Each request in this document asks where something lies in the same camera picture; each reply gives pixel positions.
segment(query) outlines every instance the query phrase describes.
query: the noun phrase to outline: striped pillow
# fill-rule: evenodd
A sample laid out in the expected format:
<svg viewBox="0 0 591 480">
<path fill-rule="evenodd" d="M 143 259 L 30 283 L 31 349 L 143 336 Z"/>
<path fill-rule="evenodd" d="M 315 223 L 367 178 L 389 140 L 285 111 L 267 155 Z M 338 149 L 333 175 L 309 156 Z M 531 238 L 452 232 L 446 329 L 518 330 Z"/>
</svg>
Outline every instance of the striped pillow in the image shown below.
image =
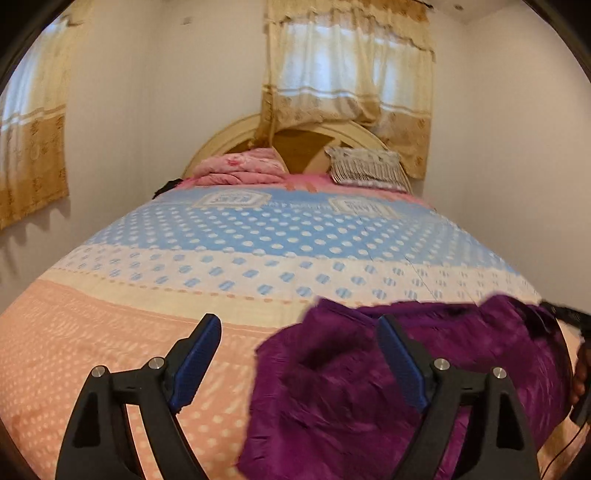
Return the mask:
<svg viewBox="0 0 591 480">
<path fill-rule="evenodd" d="M 388 150 L 327 147 L 335 183 L 412 193 L 400 156 Z"/>
</svg>

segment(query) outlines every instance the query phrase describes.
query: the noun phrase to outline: beige curtain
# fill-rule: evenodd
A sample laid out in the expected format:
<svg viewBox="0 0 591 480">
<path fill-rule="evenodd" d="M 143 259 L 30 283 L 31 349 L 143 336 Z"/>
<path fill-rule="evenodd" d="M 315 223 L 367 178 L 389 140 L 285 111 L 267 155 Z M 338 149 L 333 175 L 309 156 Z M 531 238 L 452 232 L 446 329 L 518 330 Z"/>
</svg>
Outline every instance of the beige curtain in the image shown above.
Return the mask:
<svg viewBox="0 0 591 480">
<path fill-rule="evenodd" d="M 0 95 L 0 230 L 66 197 L 64 116 L 74 47 L 92 0 L 49 25 Z"/>
<path fill-rule="evenodd" d="M 433 46 L 413 0 L 268 0 L 268 68 L 253 143 L 276 131 L 353 120 L 423 179 L 431 130 Z"/>
</svg>

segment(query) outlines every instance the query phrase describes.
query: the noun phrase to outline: silver pin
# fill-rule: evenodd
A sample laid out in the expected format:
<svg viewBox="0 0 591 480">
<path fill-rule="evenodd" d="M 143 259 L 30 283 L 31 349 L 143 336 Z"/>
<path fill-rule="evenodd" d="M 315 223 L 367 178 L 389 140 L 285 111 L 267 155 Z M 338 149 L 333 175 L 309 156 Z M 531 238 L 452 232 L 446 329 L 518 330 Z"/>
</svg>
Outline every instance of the silver pin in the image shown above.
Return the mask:
<svg viewBox="0 0 591 480">
<path fill-rule="evenodd" d="M 499 380 L 502 380 L 503 378 L 506 378 L 507 376 L 507 372 L 505 371 L 504 368 L 501 367 L 495 367 L 492 369 L 492 374 L 497 377 Z"/>
<path fill-rule="evenodd" d="M 152 370 L 160 370 L 164 365 L 164 358 L 161 356 L 155 356 L 152 360 L 148 362 L 148 366 Z"/>
<path fill-rule="evenodd" d="M 99 365 L 98 367 L 94 367 L 92 369 L 91 374 L 95 378 L 100 378 L 105 374 L 105 371 L 106 371 L 105 367 L 103 367 L 102 365 Z"/>
<path fill-rule="evenodd" d="M 438 358 L 437 360 L 435 360 L 433 362 L 433 365 L 435 365 L 435 368 L 437 368 L 438 370 L 449 370 L 450 364 L 447 360 L 445 360 L 444 358 Z"/>
</svg>

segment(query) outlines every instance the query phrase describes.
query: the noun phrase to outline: headboard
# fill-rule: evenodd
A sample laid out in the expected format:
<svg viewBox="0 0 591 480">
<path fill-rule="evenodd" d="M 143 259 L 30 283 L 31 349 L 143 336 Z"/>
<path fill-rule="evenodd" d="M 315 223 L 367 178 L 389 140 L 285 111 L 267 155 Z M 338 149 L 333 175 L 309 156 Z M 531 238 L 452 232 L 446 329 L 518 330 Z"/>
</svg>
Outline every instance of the headboard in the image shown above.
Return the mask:
<svg viewBox="0 0 591 480">
<path fill-rule="evenodd" d="M 247 150 L 248 142 L 254 136 L 259 121 L 260 115 L 256 113 L 219 131 L 195 154 L 185 168 L 183 178 L 190 177 L 195 166 L 205 158 Z M 322 159 L 327 145 L 387 149 L 378 137 L 353 122 L 303 125 L 277 132 L 273 139 L 273 146 L 282 156 L 290 173 L 302 173 L 312 163 L 317 165 L 317 168 L 327 171 L 328 163 L 324 163 Z"/>
</svg>

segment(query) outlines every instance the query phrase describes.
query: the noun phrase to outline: purple fabric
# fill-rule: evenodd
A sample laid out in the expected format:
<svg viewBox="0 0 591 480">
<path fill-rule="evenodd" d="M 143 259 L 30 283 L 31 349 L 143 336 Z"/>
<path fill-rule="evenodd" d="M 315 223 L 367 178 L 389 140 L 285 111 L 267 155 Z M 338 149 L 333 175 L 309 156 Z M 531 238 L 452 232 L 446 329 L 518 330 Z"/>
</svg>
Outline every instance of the purple fabric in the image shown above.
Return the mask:
<svg viewBox="0 0 591 480">
<path fill-rule="evenodd" d="M 571 367 L 557 322 L 506 296 L 481 306 L 403 302 L 348 309 L 320 300 L 302 323 L 257 350 L 247 439 L 238 460 L 251 480 L 389 478 L 420 415 L 405 404 L 375 340 L 395 314 L 435 357 L 475 372 L 505 368 L 538 448 L 567 416 Z M 453 473 L 469 410 L 456 419 L 437 479 Z"/>
</svg>

